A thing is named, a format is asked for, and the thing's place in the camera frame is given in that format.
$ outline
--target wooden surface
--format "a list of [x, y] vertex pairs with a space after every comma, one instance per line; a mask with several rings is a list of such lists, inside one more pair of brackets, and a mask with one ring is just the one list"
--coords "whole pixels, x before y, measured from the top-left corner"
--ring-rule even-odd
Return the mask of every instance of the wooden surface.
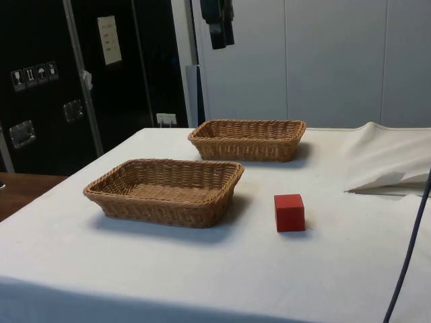
[[0, 172], [0, 181], [6, 185], [6, 187], [0, 188], [0, 221], [14, 214], [66, 178], [66, 176]]

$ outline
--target white label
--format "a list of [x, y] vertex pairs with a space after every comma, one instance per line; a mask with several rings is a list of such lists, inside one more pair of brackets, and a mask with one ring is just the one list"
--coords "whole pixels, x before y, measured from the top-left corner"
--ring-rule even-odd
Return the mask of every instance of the white label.
[[115, 16], [97, 18], [105, 65], [121, 61], [121, 51]]

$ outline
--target basket rim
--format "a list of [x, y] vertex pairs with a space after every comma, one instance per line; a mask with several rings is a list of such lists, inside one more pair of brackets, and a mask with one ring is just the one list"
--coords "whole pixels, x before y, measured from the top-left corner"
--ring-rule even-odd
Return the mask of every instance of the basket rim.
[[[276, 139], [258, 139], [258, 138], [240, 138], [240, 137], [197, 137], [197, 133], [203, 128], [206, 127], [211, 122], [219, 122], [219, 121], [233, 121], [238, 123], [256, 123], [256, 122], [277, 122], [277, 123], [297, 123], [301, 124], [301, 129], [298, 131], [296, 136], [292, 138], [276, 138]], [[247, 142], [247, 143], [291, 143], [292, 141], [299, 141], [303, 136], [306, 130], [306, 123], [302, 120], [250, 120], [250, 119], [213, 119], [208, 120], [194, 129], [187, 139], [189, 141], [223, 141], [223, 142]]]
[[[114, 194], [109, 192], [102, 192], [102, 191], [96, 191], [92, 190], [92, 187], [96, 184], [99, 184], [100, 182], [106, 180], [110, 175], [112, 175], [115, 172], [118, 172], [123, 166], [128, 164], [134, 164], [137, 162], [157, 162], [157, 163], [174, 163], [174, 164], [189, 164], [189, 163], [196, 163], [196, 164], [220, 164], [223, 166], [234, 166], [235, 171], [231, 178], [221, 187], [217, 194], [212, 196], [210, 199], [201, 201], [201, 202], [188, 202], [188, 201], [172, 201], [172, 200], [164, 200], [164, 199], [147, 199], [145, 197], [134, 197], [129, 195], [121, 195], [121, 194]], [[98, 196], [106, 196], [110, 199], [119, 200], [119, 201], [135, 201], [140, 203], [145, 203], [147, 205], [166, 205], [170, 207], [208, 207], [209, 205], [216, 204], [221, 197], [223, 197], [226, 193], [226, 191], [230, 190], [231, 188], [234, 188], [236, 183], [240, 180], [242, 173], [244, 172], [244, 166], [240, 163], [233, 162], [233, 161], [191, 161], [191, 160], [177, 160], [177, 159], [129, 159], [120, 165], [113, 168], [111, 171], [105, 173], [101, 177], [97, 178], [96, 180], [89, 183], [83, 191], [83, 194], [88, 197], [91, 201], [95, 201]]]

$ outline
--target white cloth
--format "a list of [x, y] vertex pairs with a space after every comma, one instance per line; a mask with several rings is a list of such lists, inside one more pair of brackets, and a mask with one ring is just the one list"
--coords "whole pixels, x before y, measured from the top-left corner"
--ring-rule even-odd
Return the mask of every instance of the white cloth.
[[347, 165], [345, 190], [405, 194], [410, 189], [421, 194], [431, 166], [431, 129], [369, 122], [350, 132], [341, 152]]
[[[246, 162], [222, 223], [110, 219], [83, 196], [132, 158], [200, 160], [190, 129], [144, 129], [0, 223], [0, 321], [381, 322], [419, 205], [344, 192], [355, 131], [307, 130], [290, 163]], [[306, 232], [278, 234], [299, 193]], [[426, 209], [392, 322], [431, 322]]]

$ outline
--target metal frame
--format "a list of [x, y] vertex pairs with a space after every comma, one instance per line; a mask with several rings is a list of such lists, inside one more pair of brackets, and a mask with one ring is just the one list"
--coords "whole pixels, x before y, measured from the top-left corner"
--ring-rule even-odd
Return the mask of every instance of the metal frame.
[[1, 123], [0, 123], [0, 153], [5, 163], [7, 172], [14, 173], [15, 169], [13, 168], [12, 159], [9, 154], [9, 150], [7, 148], [5, 134], [3, 133], [3, 128], [1, 127]]
[[135, 0], [131, 0], [131, 6], [132, 6], [132, 12], [133, 12], [133, 23], [135, 24], [136, 40], [137, 40], [137, 45], [138, 45], [138, 49], [139, 49], [139, 59], [141, 61], [141, 69], [142, 69], [142, 73], [143, 73], [143, 83], [145, 84], [145, 92], [147, 94], [146, 95], [147, 105], [148, 105], [148, 110], [150, 112], [151, 125], [154, 128], [154, 115], [153, 115], [153, 109], [151, 107], [150, 91], [148, 90], [147, 72], [145, 70], [145, 62], [143, 60], [141, 34], [139, 32], [139, 26], [137, 25]]
[[187, 75], [187, 70], [191, 65], [196, 66], [196, 46], [193, 31], [193, 18], [189, 0], [172, 0], [172, 15], [174, 18], [176, 46], [178, 49], [178, 57], [180, 59], [181, 79], [183, 80], [184, 101], [187, 112], [187, 122], [189, 127], [196, 127], [192, 110], [197, 109], [193, 104], [193, 94], [189, 93], [189, 89], [196, 88], [197, 83], [190, 83], [195, 80]]
[[90, 127], [93, 134], [94, 146], [96, 148], [97, 156], [100, 157], [103, 154], [102, 141], [100, 139], [100, 133], [97, 125], [96, 113], [94, 112], [92, 96], [83, 78], [84, 70], [86, 69], [86, 67], [84, 65], [84, 58], [82, 57], [81, 45], [79, 43], [78, 33], [75, 25], [75, 18], [73, 16], [71, 0], [63, 0], [63, 7], [65, 10], [67, 27], [69, 28], [69, 34], [72, 42], [73, 53], [75, 56], [76, 67], [79, 73], [79, 81], [81, 82], [81, 90], [87, 108], [88, 120], [90, 122]]

